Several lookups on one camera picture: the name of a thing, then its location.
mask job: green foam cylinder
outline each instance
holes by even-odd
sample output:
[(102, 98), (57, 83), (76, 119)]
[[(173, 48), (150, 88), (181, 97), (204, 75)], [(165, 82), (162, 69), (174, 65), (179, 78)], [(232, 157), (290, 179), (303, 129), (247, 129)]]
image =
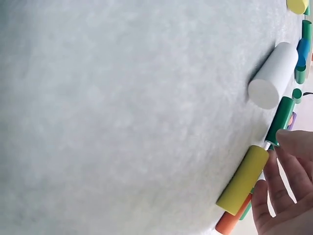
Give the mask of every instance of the green foam cylinder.
[(294, 89), (292, 92), (292, 98), (296, 104), (300, 104), (302, 99), (302, 91), (299, 88)]
[(248, 206), (247, 206), (245, 212), (243, 213), (243, 215), (240, 217), (239, 220), (243, 220), (243, 219), (245, 218), (245, 216), (248, 214), (249, 210), (251, 209), (251, 206), (252, 206), (252, 204), (251, 204), (251, 202), (250, 202), (250, 203), (248, 204)]
[(271, 144), (268, 149), (269, 150), (274, 150), (274, 146)]
[(296, 66), (294, 70), (294, 78), (298, 84), (303, 84), (305, 81), (307, 66)]
[(304, 14), (306, 16), (309, 16), (311, 14), (311, 11), (310, 11), (310, 5), (311, 5), (311, 1), (309, 1), (309, 6), (307, 7), (307, 9), (305, 10)]
[(286, 129), (288, 126), (289, 119), (292, 115), (295, 102), (293, 99), (284, 96), (277, 108), (276, 114), (274, 116), (273, 122), (268, 130), (268, 134), (265, 140), (274, 146), (279, 146), (276, 139), (276, 132), (279, 129)]
[(312, 22), (308, 20), (302, 21), (302, 38), (312, 41)]

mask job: finger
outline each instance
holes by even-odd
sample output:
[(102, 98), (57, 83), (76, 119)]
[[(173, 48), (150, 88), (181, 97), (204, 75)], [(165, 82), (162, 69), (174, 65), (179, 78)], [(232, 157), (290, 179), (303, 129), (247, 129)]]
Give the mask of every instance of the finger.
[(297, 201), (313, 192), (313, 185), (297, 158), (275, 147), (277, 157), (286, 173), (290, 188)]
[(287, 153), (313, 160), (313, 132), (278, 130), (276, 138)]
[(305, 172), (307, 173), (309, 180), (312, 181), (312, 169), (313, 169), (312, 162), (303, 158), (297, 158), (297, 160), (302, 165)]
[(268, 153), (269, 159), (264, 167), (263, 172), (268, 184), (270, 202), (273, 205), (275, 213), (279, 214), (293, 205), (294, 202), (290, 198), (284, 182), (280, 176), (275, 152), (270, 150)]
[(272, 218), (268, 210), (268, 186), (264, 180), (256, 183), (251, 204), (254, 224), (260, 231), (263, 225)]

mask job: white foam cylinder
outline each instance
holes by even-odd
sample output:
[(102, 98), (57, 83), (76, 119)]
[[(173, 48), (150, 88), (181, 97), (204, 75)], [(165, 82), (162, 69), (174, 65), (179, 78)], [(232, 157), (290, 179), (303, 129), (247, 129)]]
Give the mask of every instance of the white foam cylinder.
[(282, 98), (298, 61), (296, 47), (280, 43), (249, 83), (250, 99), (260, 108), (273, 109)]

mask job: foam cylinder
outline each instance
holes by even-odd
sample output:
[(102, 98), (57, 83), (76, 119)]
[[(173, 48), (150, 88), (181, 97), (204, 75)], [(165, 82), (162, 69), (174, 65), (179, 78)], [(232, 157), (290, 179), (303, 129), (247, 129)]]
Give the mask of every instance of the foam cylinder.
[(263, 109), (275, 108), (283, 96), (298, 61), (289, 43), (280, 43), (248, 86), (250, 99)]
[(293, 99), (284, 96), (280, 101), (273, 122), (268, 130), (265, 140), (274, 146), (278, 146), (276, 132), (279, 129), (286, 129), (292, 115), (295, 102)]
[(299, 88), (294, 89), (292, 92), (292, 98), (296, 104), (300, 104), (302, 99), (302, 91)]
[(309, 0), (287, 0), (287, 7), (295, 14), (303, 14), (309, 6)]
[(302, 38), (299, 41), (297, 51), (299, 56), (297, 66), (303, 67), (307, 63), (307, 58), (310, 51), (310, 44), (308, 39)]
[(252, 194), (249, 193), (249, 195), (246, 197), (242, 205), (240, 206), (240, 209), (235, 215), (232, 215), (228, 212), (225, 212), (217, 225), (215, 226), (215, 230), (223, 235), (229, 235), (236, 224), (238, 223), (239, 219), (244, 214), (246, 208), (249, 206), (249, 203), (251, 201)]
[(255, 145), (250, 146), (216, 204), (228, 213), (236, 215), (257, 182), (267, 160), (266, 150)]
[(307, 9), (305, 10), (304, 14), (306, 16), (309, 16), (311, 14), (311, 10), (310, 10), (310, 5), (311, 5), (311, 2), (309, 1), (309, 6), (307, 7)]
[(303, 84), (305, 82), (307, 66), (297, 66), (294, 70), (294, 78), (298, 84)]
[(295, 120), (297, 119), (297, 114), (295, 112), (292, 113), (292, 123), (287, 127), (287, 130), (292, 131)]
[(308, 20), (302, 21), (302, 38), (312, 41), (312, 22)]
[(250, 202), (250, 203), (248, 204), (248, 206), (247, 206), (245, 212), (243, 213), (243, 215), (240, 217), (239, 220), (244, 220), (244, 219), (245, 219), (246, 215), (248, 214), (249, 210), (251, 209), (251, 206), (252, 206), (252, 204), (251, 204), (251, 202)]

